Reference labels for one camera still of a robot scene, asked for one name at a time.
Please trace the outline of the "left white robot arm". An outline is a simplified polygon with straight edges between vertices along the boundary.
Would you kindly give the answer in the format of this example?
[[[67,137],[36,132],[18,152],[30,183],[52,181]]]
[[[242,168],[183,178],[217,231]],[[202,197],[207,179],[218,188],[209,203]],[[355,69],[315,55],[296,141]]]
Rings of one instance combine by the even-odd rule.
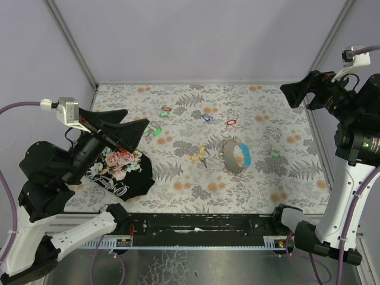
[[[20,168],[27,177],[19,196],[17,225],[11,247],[1,263],[3,284],[27,284],[49,274],[65,256],[85,243],[111,233],[130,231],[128,212],[111,204],[95,218],[61,233],[48,235],[47,229],[74,192],[81,178],[105,148],[133,152],[148,126],[147,119],[124,122],[125,109],[91,112],[84,109],[69,116],[57,114],[70,128],[81,131],[76,145],[63,150],[47,141],[34,143]]]

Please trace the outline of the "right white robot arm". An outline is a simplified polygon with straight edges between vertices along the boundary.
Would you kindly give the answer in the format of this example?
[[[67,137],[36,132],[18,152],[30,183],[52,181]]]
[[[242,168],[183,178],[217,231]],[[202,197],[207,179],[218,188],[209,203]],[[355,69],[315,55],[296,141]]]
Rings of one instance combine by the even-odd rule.
[[[334,136],[338,158],[325,213],[313,224],[303,211],[280,204],[274,218],[291,230],[298,249],[359,265],[356,230],[369,191],[379,178],[379,74],[359,91],[347,90],[348,80],[334,80],[334,72],[311,71],[297,83],[280,87],[290,107],[298,107],[314,94],[307,110],[326,109],[338,120]]]

